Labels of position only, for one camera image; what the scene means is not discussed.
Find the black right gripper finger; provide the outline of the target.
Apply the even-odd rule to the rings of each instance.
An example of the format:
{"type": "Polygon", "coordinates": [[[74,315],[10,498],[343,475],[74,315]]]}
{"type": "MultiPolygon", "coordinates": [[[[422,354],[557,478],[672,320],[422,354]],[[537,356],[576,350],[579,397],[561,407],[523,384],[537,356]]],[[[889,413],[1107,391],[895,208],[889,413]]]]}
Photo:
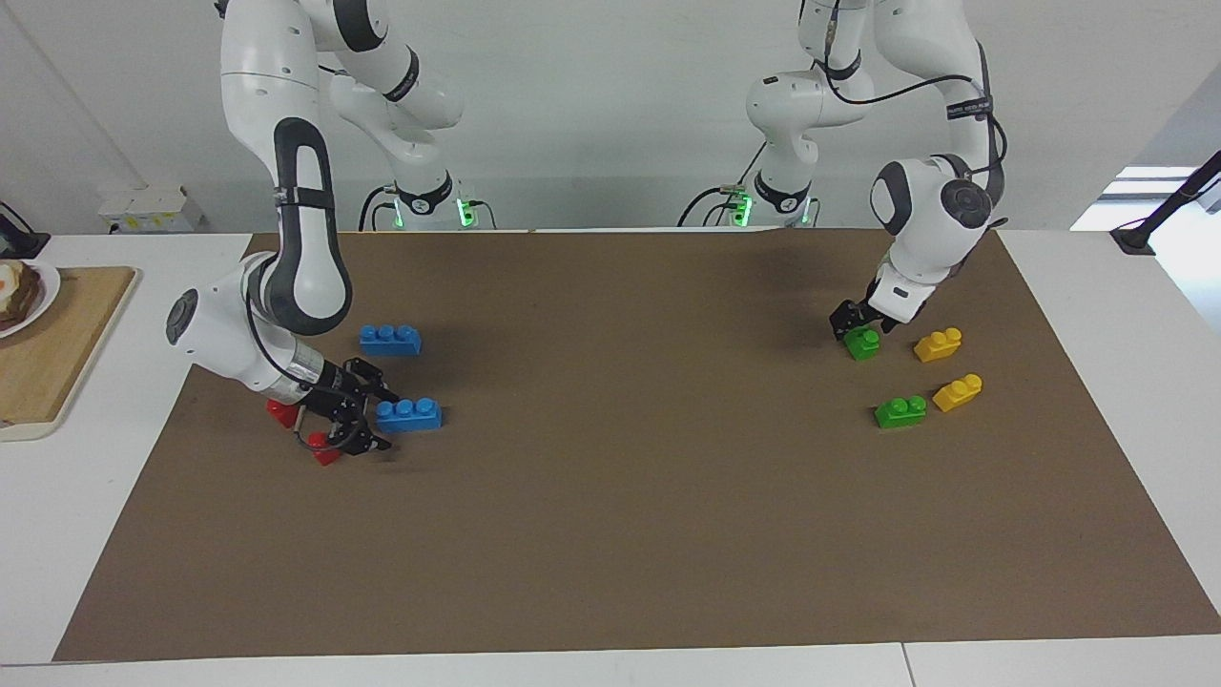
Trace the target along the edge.
{"type": "Polygon", "coordinates": [[[383,370],[363,358],[349,358],[346,362],[347,373],[357,379],[355,388],[363,397],[376,397],[379,401],[400,401],[400,395],[383,382],[383,370]]]}
{"type": "Polygon", "coordinates": [[[332,427],[328,433],[328,447],[344,455],[361,455],[366,451],[383,451],[393,448],[393,444],[370,427],[332,427]]]}

